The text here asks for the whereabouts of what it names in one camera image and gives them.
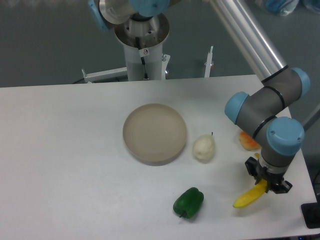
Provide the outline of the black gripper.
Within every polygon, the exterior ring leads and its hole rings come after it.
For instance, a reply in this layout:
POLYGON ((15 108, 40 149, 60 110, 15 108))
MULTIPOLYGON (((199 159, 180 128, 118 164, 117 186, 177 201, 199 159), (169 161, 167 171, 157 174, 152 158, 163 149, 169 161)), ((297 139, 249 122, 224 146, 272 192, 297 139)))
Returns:
POLYGON ((271 191, 275 194, 286 194, 292 188, 292 184, 284 179, 284 175, 288 170, 287 166, 278 167, 271 165, 260 155, 258 160, 249 157, 245 161, 245 167, 248 174, 255 179, 255 185, 262 180, 267 181, 267 193, 271 191))

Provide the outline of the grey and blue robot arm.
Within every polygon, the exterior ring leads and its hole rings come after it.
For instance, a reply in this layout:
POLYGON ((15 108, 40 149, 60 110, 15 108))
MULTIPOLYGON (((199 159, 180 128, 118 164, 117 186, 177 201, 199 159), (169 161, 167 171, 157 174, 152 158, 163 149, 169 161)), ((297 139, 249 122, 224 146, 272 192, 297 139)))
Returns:
MULTIPOLYGON (((162 55, 152 47, 164 42, 169 23, 164 11, 174 0, 90 0, 88 8, 97 26, 114 29, 118 40, 134 50, 126 58, 130 81, 160 80, 164 77, 162 55)), ((266 190, 287 193, 292 185, 284 179, 304 140, 303 126, 279 113, 310 89, 309 76, 289 68, 260 27, 243 0, 212 0, 212 8, 263 87, 253 95, 238 92, 225 105, 226 116, 262 147, 261 157, 248 159, 248 173, 266 190)))

